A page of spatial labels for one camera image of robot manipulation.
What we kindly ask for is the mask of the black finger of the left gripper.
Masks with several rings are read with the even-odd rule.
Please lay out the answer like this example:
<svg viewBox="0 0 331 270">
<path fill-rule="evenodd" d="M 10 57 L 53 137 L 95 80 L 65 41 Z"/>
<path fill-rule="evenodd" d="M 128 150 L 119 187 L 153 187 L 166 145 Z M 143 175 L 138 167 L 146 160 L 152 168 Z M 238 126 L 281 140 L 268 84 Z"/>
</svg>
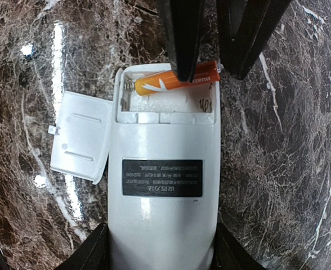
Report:
<svg viewBox="0 0 331 270">
<path fill-rule="evenodd" d="M 205 1 L 159 0 L 171 69 L 180 82 L 192 82 L 199 56 Z"/>
<path fill-rule="evenodd" d="M 244 79 L 290 1 L 217 1 L 220 60 L 225 70 Z"/>
</svg>

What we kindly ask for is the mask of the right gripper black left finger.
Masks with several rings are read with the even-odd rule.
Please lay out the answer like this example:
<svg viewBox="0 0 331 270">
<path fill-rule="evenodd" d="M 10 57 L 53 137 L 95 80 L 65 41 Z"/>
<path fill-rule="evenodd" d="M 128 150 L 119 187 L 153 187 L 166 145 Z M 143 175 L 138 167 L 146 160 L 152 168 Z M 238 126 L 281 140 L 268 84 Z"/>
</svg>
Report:
<svg viewBox="0 0 331 270">
<path fill-rule="evenodd" d="M 79 248 L 55 269 L 109 269 L 109 229 L 99 224 Z"/>
</svg>

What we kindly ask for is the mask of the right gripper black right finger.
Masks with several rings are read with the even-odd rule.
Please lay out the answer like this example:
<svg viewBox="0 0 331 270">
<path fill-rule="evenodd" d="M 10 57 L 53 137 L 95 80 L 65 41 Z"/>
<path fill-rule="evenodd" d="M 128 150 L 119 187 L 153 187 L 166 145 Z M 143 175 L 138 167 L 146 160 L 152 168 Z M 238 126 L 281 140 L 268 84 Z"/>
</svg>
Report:
<svg viewBox="0 0 331 270">
<path fill-rule="evenodd" d="M 266 270 L 252 258 L 223 224 L 217 225 L 214 237 L 214 268 Z"/>
</svg>

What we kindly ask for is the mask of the orange battery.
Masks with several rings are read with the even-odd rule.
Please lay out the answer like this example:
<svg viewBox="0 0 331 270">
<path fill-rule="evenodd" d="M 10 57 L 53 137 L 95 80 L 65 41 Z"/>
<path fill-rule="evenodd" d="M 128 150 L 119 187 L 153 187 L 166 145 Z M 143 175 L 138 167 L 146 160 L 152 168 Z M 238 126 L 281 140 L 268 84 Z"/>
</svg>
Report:
<svg viewBox="0 0 331 270">
<path fill-rule="evenodd" d="M 140 96 L 144 96 L 182 87 L 218 82 L 219 80 L 217 62 L 208 61 L 196 66 L 194 79 L 191 82 L 180 82 L 173 71 L 165 71 L 137 79 L 135 81 L 135 91 Z"/>
</svg>

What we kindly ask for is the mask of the white remote control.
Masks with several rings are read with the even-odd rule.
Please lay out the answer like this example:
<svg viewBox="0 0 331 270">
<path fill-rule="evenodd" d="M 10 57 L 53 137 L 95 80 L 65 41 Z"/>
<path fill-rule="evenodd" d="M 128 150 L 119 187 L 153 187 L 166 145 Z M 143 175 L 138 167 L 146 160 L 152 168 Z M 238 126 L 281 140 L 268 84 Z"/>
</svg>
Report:
<svg viewBox="0 0 331 270">
<path fill-rule="evenodd" d="M 135 81 L 169 64 L 130 66 L 114 82 L 108 159 L 111 269 L 210 269 L 220 189 L 220 84 L 140 96 Z"/>
</svg>

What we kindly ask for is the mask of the white battery cover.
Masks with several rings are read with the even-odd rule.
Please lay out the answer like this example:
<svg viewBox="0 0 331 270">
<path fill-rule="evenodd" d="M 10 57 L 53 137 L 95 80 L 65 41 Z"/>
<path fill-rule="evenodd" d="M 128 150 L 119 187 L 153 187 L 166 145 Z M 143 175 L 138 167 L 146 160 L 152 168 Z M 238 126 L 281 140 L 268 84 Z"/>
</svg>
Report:
<svg viewBox="0 0 331 270">
<path fill-rule="evenodd" d="M 56 125 L 48 128 L 51 170 L 98 184 L 109 154 L 112 109 L 109 100 L 64 92 Z"/>
</svg>

